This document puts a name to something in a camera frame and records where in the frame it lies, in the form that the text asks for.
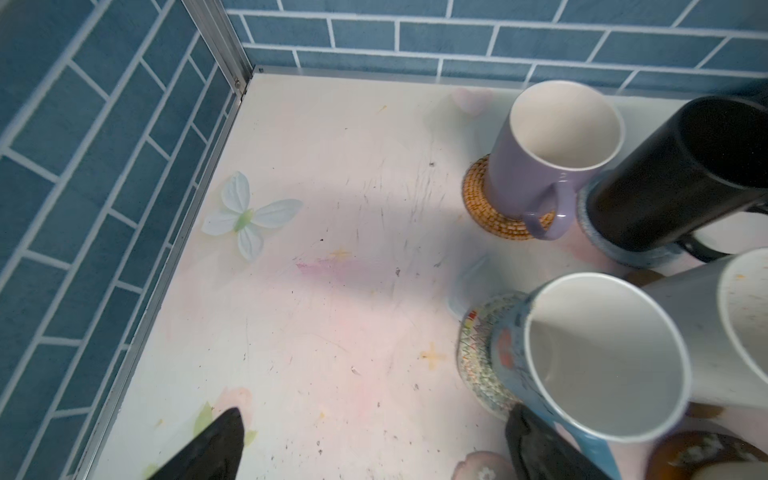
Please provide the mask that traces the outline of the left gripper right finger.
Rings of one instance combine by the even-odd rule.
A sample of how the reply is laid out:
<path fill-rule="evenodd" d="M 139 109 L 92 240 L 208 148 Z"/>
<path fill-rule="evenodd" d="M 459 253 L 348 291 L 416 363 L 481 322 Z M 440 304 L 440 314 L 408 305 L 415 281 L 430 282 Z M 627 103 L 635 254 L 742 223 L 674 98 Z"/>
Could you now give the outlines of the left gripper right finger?
<path fill-rule="evenodd" d="M 516 404 L 509 413 L 505 438 L 518 479 L 609 479 L 602 470 L 522 403 Z"/>

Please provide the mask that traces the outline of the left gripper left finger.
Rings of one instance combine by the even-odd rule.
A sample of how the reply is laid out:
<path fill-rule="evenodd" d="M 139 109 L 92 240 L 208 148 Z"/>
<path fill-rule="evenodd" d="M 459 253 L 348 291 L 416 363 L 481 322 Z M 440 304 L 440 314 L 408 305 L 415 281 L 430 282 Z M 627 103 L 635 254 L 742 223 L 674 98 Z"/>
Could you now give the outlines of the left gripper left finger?
<path fill-rule="evenodd" d="M 240 410 L 229 408 L 149 478 L 235 479 L 244 440 L 245 429 Z"/>

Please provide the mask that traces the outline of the pink flower coaster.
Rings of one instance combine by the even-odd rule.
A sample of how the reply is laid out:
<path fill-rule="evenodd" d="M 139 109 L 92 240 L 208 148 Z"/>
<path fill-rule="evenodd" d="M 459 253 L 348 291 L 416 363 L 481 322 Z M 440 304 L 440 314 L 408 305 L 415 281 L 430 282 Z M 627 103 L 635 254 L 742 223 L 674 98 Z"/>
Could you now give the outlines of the pink flower coaster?
<path fill-rule="evenodd" d="M 515 480 L 517 475 L 512 463 L 499 454 L 476 451 L 460 461 L 452 474 L 452 480 Z"/>

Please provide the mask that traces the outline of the light blue floral mug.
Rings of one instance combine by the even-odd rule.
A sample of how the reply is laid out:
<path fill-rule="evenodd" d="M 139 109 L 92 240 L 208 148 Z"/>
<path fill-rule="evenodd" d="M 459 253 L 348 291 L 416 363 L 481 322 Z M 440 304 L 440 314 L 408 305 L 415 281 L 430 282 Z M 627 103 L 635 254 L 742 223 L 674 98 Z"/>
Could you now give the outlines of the light blue floral mug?
<path fill-rule="evenodd" d="M 691 394 L 673 320 L 643 290 L 603 273 L 567 274 L 524 295 L 500 315 L 488 352 L 499 381 L 611 479 L 621 473 L 609 445 L 667 433 Z"/>

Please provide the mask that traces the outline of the pale woven round coaster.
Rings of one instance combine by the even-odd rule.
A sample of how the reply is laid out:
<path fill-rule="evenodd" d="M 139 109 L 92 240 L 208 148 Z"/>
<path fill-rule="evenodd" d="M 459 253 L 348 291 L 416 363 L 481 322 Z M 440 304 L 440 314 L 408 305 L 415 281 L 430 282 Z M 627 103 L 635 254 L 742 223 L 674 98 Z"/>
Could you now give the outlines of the pale woven round coaster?
<path fill-rule="evenodd" d="M 456 351 L 459 375 L 482 407 L 503 422 L 520 400 L 499 381 L 492 369 L 491 336 L 501 317 L 524 298 L 518 291 L 494 296 L 470 308 L 459 329 Z"/>

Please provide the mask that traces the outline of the amber glossy round coaster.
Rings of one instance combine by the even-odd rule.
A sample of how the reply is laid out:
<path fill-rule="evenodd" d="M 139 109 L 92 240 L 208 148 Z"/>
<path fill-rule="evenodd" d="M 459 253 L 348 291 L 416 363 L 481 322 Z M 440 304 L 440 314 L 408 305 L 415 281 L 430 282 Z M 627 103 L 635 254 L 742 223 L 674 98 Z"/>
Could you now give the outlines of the amber glossy round coaster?
<path fill-rule="evenodd" d="M 767 462 L 767 454 L 733 435 L 703 431 L 671 435 L 659 443 L 646 467 L 646 479 L 691 479 L 699 469 L 722 462 Z"/>

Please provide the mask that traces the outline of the blue woven round coaster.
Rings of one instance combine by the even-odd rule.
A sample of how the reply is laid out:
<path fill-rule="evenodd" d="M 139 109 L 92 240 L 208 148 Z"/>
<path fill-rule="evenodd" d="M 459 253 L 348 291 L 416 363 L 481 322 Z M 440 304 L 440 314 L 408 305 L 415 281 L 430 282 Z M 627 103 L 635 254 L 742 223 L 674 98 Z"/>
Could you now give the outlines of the blue woven round coaster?
<path fill-rule="evenodd" d="M 623 249 L 605 239 L 594 227 L 587 212 L 590 193 L 610 171 L 601 171 L 577 195 L 577 221 L 588 240 L 613 261 L 636 269 L 654 269 L 670 264 L 684 255 L 684 250 L 672 243 L 644 252 Z"/>

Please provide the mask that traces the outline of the white mug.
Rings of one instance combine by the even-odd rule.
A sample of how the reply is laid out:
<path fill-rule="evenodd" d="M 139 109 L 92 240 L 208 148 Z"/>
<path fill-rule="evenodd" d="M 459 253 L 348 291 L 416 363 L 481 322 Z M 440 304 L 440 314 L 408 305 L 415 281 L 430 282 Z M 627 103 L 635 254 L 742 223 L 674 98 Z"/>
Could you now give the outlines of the white mug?
<path fill-rule="evenodd" d="M 692 480 L 768 480 L 768 463 L 760 461 L 722 462 L 697 470 Z"/>
<path fill-rule="evenodd" d="M 767 250 L 731 255 L 643 287 L 688 349 L 693 401 L 767 407 Z"/>

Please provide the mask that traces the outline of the tan rattan round coaster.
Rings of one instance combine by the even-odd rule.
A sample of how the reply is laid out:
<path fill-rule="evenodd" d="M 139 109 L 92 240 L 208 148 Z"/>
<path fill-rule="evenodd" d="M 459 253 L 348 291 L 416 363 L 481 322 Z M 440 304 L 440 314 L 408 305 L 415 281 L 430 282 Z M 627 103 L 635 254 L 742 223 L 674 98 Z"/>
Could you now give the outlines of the tan rattan round coaster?
<path fill-rule="evenodd" d="M 465 208 L 470 217 L 486 232 L 506 240 L 532 240 L 533 235 L 522 220 L 499 213 L 485 197 L 483 187 L 488 159 L 488 155 L 478 159 L 464 175 L 461 194 Z"/>

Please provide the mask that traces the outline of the lilac mug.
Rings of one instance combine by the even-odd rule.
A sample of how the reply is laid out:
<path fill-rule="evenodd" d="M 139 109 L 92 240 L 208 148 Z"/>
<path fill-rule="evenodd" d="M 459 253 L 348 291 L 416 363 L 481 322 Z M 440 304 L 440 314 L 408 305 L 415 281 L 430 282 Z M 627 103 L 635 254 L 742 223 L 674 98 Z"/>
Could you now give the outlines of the lilac mug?
<path fill-rule="evenodd" d="M 514 100 L 489 155 L 484 195 L 536 239 L 556 240 L 576 216 L 577 194 L 621 150 L 624 120 L 597 90 L 535 84 Z"/>

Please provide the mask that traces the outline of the black mug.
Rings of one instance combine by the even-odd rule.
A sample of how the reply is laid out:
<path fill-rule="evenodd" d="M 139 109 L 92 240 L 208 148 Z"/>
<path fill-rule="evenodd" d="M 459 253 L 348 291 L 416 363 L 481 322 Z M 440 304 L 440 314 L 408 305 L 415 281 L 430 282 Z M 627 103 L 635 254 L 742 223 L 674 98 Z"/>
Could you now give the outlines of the black mug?
<path fill-rule="evenodd" d="M 586 196 L 586 217 L 610 244 L 676 244 L 703 262 L 723 255 L 695 231 L 741 211 L 767 211 L 767 105 L 735 96 L 683 105 Z"/>

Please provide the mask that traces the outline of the brown paw print coaster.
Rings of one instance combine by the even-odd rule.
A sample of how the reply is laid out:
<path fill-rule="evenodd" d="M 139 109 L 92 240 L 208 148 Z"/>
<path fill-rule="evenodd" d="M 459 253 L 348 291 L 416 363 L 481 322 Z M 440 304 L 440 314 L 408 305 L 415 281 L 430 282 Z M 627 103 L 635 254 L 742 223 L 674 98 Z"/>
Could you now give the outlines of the brown paw print coaster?
<path fill-rule="evenodd" d="M 635 270 L 627 273 L 623 279 L 627 282 L 637 286 L 644 287 L 655 281 L 663 279 L 664 275 L 655 272 L 653 270 Z M 698 418 L 698 419 L 714 419 L 720 416 L 724 411 L 721 406 L 702 404 L 690 401 L 685 413 L 686 417 Z"/>

